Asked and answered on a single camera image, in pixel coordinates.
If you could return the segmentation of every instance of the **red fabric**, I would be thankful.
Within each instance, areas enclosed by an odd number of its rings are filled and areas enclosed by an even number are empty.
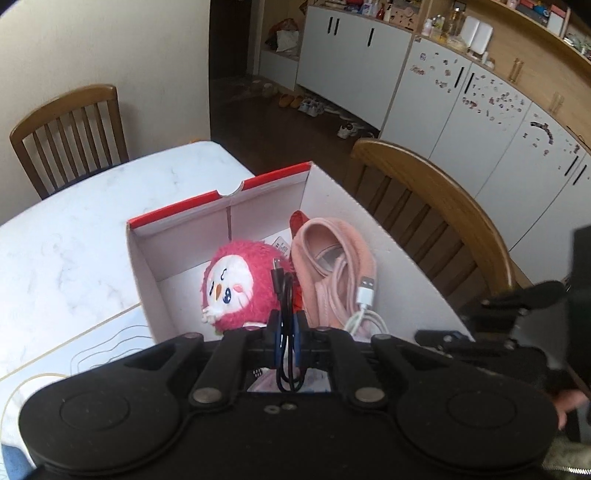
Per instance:
[[[294,213],[291,214],[290,229],[292,238],[295,238],[298,230],[308,220],[310,219],[301,210],[296,210]],[[304,297],[301,292],[300,283],[297,281],[296,278],[296,281],[294,282],[294,312],[299,312],[300,310],[304,310]]]
[[[228,313],[221,317],[216,323],[217,330],[240,328],[246,322],[267,323],[271,310],[279,308],[279,302],[271,279],[271,268],[273,259],[279,258],[281,266],[286,272],[293,272],[289,260],[272,245],[263,242],[252,242],[249,240],[234,240],[223,247],[220,247],[203,274],[203,285],[201,287],[203,308],[207,303],[207,276],[220,258],[226,255],[239,255],[244,259],[251,272],[252,298],[248,305],[242,310],[234,313]]]

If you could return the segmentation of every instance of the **white cabinet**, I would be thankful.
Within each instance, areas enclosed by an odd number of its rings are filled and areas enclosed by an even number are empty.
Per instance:
[[[530,105],[525,95],[472,64],[430,160],[476,196]]]
[[[327,59],[334,43],[336,16],[336,12],[309,7],[304,26],[297,83],[323,96],[332,76]]]
[[[531,105],[476,196],[509,249],[556,198],[583,154],[580,145],[549,114]]]
[[[534,283],[562,280],[570,272],[573,230],[591,223],[591,164],[585,155],[556,200],[511,250],[511,258]]]
[[[411,33],[366,18],[359,20],[367,36],[361,45],[360,62],[350,77],[358,89],[351,107],[343,107],[381,129],[404,65]]]
[[[297,83],[381,128],[410,38],[360,15],[309,7]]]
[[[380,138],[429,158],[469,66],[468,59],[447,48],[415,39]]]

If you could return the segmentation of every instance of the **white marble table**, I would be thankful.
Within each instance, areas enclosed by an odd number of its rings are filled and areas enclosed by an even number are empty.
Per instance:
[[[212,142],[113,168],[0,226],[0,380],[139,302],[128,219],[252,174]]]

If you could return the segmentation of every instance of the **plush bird toy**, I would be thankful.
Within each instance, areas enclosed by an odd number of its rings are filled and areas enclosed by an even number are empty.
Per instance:
[[[266,325],[279,308],[271,279],[275,258],[293,271],[279,250],[263,242],[236,240],[219,248],[203,275],[203,321],[221,332],[245,323]]]

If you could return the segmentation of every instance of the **white cardboard box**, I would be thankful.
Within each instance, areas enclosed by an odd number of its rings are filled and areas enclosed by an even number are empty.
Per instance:
[[[203,273],[233,239],[291,242],[290,216],[337,217],[365,238],[378,265],[373,309],[390,332],[413,341],[418,329],[466,328],[423,272],[342,187],[312,163],[245,180],[228,196],[213,191],[128,222],[131,265],[148,324],[157,342],[186,332],[219,339],[203,323]]]

